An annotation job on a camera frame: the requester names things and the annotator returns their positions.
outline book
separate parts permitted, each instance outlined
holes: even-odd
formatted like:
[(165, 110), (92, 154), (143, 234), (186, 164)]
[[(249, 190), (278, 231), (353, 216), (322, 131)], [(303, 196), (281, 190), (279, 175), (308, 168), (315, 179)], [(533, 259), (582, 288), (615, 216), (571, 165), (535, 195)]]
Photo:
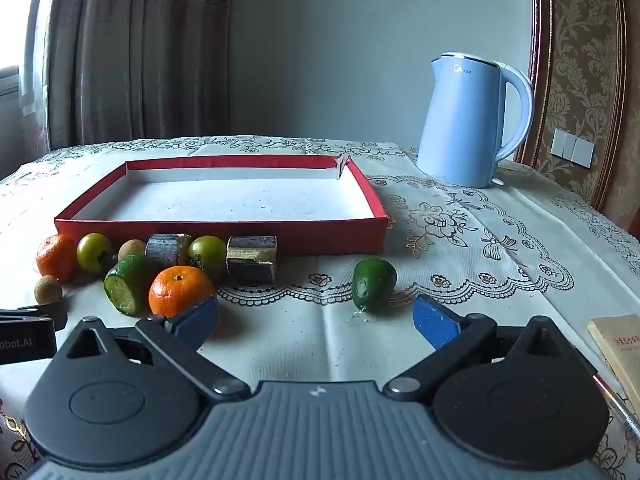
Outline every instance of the book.
[(640, 316), (596, 317), (587, 330), (623, 387), (636, 413), (640, 413)]

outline kettle logo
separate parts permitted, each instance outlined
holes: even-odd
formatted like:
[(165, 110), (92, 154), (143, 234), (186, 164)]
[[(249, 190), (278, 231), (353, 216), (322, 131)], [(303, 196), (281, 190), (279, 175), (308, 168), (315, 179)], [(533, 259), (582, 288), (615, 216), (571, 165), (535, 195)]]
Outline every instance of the kettle logo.
[(456, 64), (453, 66), (453, 72), (464, 72), (465, 74), (471, 74), (471, 70), (467, 70), (466, 68), (462, 68), (460, 65)]

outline red box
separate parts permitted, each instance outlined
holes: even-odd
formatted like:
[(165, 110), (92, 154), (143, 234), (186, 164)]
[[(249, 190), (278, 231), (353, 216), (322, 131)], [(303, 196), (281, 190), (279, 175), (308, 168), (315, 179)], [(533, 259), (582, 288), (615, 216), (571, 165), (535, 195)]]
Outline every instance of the red box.
[(159, 233), (274, 235), (289, 256), (380, 253), (386, 222), (356, 164), (333, 155), (132, 160), (54, 219), (60, 234), (97, 232), (118, 245)]

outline sugarcane piece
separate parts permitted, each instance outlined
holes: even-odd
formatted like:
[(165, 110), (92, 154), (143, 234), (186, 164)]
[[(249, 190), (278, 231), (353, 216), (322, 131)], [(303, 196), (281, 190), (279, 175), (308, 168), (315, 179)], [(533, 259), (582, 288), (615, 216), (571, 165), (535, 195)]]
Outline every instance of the sugarcane piece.
[(247, 285), (274, 283), (275, 236), (234, 236), (226, 245), (226, 270), (233, 282)]
[(188, 264), (191, 237), (185, 234), (152, 235), (146, 243), (145, 254), (161, 269)]

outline tangerine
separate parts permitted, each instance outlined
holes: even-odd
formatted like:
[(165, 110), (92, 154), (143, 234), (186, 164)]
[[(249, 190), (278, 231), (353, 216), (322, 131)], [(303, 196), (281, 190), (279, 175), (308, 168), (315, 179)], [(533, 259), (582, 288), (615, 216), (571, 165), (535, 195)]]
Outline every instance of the tangerine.
[(207, 296), (216, 297), (216, 287), (196, 267), (169, 267), (158, 274), (149, 290), (149, 307), (154, 314), (175, 316)]
[(68, 235), (53, 235), (38, 247), (36, 265), (43, 276), (53, 276), (68, 282), (78, 268), (76, 242)]

